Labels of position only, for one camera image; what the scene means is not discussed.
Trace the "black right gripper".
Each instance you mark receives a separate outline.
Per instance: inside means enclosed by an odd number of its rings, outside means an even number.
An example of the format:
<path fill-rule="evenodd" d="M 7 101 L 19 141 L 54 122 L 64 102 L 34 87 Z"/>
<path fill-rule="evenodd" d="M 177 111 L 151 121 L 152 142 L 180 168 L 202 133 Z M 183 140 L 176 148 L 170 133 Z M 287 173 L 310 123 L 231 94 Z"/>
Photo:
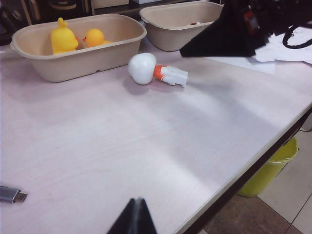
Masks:
<path fill-rule="evenodd" d="M 183 57 L 251 57 L 272 34 L 312 20 L 310 0 L 226 0 L 219 18 L 179 51 Z"/>

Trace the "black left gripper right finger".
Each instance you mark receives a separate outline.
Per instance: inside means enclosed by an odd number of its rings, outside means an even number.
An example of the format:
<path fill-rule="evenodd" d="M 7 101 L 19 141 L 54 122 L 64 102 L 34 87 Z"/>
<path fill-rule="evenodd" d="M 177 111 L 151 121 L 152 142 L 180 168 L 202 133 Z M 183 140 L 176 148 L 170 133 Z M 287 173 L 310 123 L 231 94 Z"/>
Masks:
<path fill-rule="evenodd" d="M 145 199 L 141 197 L 135 200 L 134 233 L 135 234 L 157 233 L 147 203 Z"/>

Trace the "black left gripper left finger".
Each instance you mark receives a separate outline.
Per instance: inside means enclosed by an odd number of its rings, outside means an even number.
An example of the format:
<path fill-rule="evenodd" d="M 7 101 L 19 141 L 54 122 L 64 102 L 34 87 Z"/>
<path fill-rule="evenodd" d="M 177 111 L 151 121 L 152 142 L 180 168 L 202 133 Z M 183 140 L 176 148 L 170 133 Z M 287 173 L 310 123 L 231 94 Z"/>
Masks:
<path fill-rule="evenodd" d="M 137 231 L 135 225 L 136 209 L 137 209 L 137 200 L 131 198 L 107 233 L 135 234 Z"/>

